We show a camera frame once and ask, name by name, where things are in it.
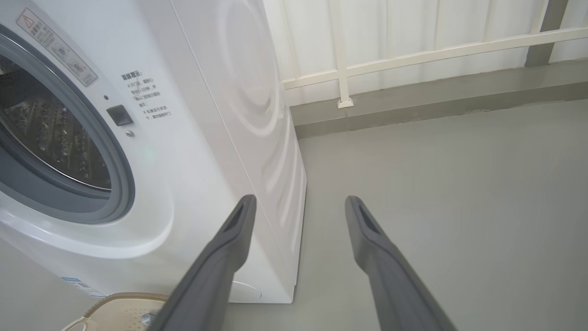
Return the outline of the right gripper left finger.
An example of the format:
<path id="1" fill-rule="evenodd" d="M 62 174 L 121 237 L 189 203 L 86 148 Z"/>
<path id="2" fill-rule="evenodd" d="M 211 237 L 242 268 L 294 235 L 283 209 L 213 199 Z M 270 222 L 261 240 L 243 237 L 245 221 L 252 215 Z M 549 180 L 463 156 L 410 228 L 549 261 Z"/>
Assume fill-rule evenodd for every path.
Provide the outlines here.
<path id="1" fill-rule="evenodd" d="M 220 331 L 234 274 L 248 258 L 256 197 L 244 195 L 172 292 L 150 331 Z"/>

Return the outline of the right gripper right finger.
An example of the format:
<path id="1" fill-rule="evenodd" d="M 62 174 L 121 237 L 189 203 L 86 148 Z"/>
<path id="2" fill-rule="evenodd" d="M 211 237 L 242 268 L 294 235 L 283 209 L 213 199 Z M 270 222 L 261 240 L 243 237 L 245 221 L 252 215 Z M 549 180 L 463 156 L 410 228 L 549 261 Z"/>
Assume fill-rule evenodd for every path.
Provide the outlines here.
<path id="1" fill-rule="evenodd" d="M 383 331 L 454 331 L 441 305 L 357 196 L 345 199 L 355 261 L 369 277 Z"/>

